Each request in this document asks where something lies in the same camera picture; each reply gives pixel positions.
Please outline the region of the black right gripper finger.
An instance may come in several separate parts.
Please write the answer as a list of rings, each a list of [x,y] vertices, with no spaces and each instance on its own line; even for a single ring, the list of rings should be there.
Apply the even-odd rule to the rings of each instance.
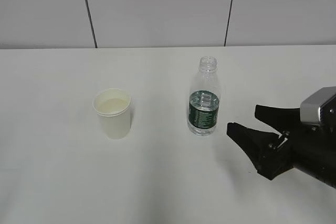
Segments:
[[[284,109],[256,105],[255,118],[279,133],[291,131],[302,126],[299,108]]]
[[[227,124],[226,134],[244,151],[255,168],[262,168],[261,159],[268,151],[268,145],[279,137],[276,133],[250,129],[235,122]]]

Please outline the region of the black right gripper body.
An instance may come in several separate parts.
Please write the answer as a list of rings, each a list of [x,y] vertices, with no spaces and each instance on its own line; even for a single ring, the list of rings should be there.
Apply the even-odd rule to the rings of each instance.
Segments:
[[[269,180],[296,168],[325,181],[326,131],[320,127],[300,127],[284,131],[268,145],[258,173]]]

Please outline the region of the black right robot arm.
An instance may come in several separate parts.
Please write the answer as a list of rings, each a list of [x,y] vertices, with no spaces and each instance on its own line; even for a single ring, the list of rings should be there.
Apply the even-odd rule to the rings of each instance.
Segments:
[[[299,108],[257,105],[255,118],[276,133],[229,122],[226,134],[244,151],[259,175],[273,180],[296,168],[335,187],[335,129],[303,124]]]

